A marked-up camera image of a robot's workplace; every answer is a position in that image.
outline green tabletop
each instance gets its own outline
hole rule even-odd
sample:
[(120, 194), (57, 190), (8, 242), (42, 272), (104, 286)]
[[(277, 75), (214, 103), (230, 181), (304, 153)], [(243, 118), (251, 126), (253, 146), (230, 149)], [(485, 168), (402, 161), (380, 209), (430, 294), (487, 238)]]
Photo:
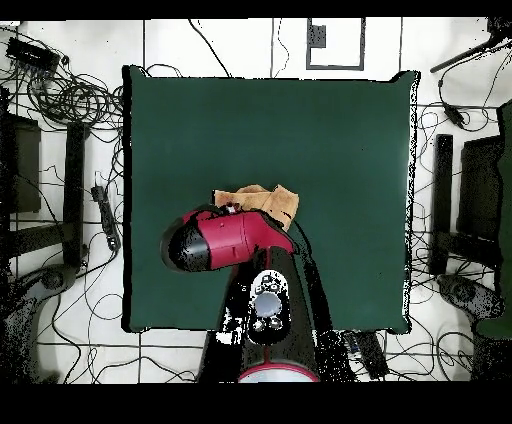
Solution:
[[(131, 67), (130, 76), (125, 272), (133, 331), (216, 328), (230, 269), (171, 272), (159, 242), (176, 217), (211, 201), (212, 190), (249, 184), (281, 184), (299, 194), (296, 219), (336, 329), (408, 331), (410, 102), (419, 74), (390, 82), (150, 78)], [(300, 240), (293, 225), (290, 234)], [(298, 267), (303, 275), (300, 260)]]
[(504, 152), (498, 162), (503, 189), (498, 239), (503, 263), (495, 273), (495, 283), (504, 298), (505, 312), (500, 318), (479, 322), (477, 332), (486, 337), (512, 339), (512, 101), (498, 109), (498, 122), (505, 141)]

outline tan cloth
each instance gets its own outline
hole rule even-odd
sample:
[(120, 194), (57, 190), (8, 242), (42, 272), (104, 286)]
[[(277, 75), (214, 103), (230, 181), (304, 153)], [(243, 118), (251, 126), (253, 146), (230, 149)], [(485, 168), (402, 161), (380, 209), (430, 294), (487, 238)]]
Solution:
[(238, 203), (244, 211), (253, 208), (261, 209), (272, 218), (282, 222), (285, 231), (290, 228), (299, 207), (299, 195), (286, 190), (281, 185), (271, 192), (258, 184), (242, 187), (236, 193), (215, 190), (214, 201), (215, 206), (218, 207), (227, 203)]

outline black pole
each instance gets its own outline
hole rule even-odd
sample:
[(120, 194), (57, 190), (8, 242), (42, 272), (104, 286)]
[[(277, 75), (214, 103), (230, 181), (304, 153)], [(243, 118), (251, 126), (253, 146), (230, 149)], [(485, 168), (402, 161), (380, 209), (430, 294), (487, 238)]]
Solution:
[(485, 43), (479, 44), (476, 47), (473, 47), (472, 49), (469, 49), (467, 52), (461, 53), (446, 62), (443, 62), (437, 66), (434, 66), (431, 70), (431, 74), (435, 74), (437, 71), (440, 71), (441, 69), (447, 68), (448, 66), (454, 65), (457, 62), (460, 62), (461, 60), (467, 59), (468, 57), (471, 57), (477, 53), (480, 53), (484, 51), (485, 49), (492, 48), (496, 45), (496, 41), (494, 39), (489, 39)]

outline power adapter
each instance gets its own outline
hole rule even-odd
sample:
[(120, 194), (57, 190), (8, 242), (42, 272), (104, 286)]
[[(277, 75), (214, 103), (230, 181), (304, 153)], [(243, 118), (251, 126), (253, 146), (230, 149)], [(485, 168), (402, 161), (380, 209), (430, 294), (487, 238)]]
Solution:
[(60, 57), (48, 49), (26, 43), (16, 38), (9, 38), (5, 56), (33, 75), (41, 78), (51, 78), (57, 71)]
[(452, 124), (457, 125), (461, 129), (464, 129), (464, 117), (457, 110), (457, 108), (447, 103), (444, 103), (444, 114), (451, 121)]

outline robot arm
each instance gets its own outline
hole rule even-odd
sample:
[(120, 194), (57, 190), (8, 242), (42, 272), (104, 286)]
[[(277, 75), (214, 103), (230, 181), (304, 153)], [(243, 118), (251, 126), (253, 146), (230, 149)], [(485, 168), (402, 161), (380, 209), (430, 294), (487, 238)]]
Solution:
[[(315, 327), (317, 333), (319, 329), (321, 332), (315, 347), (293, 256), (299, 252), (298, 246), (265, 212), (236, 212), (211, 205), (196, 208), (173, 222), (164, 233), (160, 250), (164, 264), (178, 272), (238, 265), (235, 283), (228, 285), (224, 309), (232, 315), (232, 323), (241, 322), (242, 337), (237, 341), (228, 337), (231, 346), (227, 346), (219, 337), (210, 335), (202, 360), (203, 381), (318, 381), (319, 375), (322, 381), (355, 379), (346, 350), (339, 340), (334, 340), (337, 335), (330, 326), (328, 308), (322, 307), (325, 295), (320, 308), (316, 304), (316, 309), (326, 309), (321, 313), (315, 313), (310, 299)], [(311, 267), (315, 268), (312, 260), (305, 269), (306, 278), (312, 276), (308, 281), (310, 298), (319, 290), (323, 294), (318, 273), (309, 272)], [(318, 325), (321, 316), (329, 319)], [(220, 332), (227, 327), (229, 323), (221, 325)], [(239, 364), (233, 368), (225, 363), (232, 363), (240, 351)], [(333, 356), (335, 360), (329, 362), (327, 359)], [(236, 376), (219, 376), (219, 369), (238, 372)]]

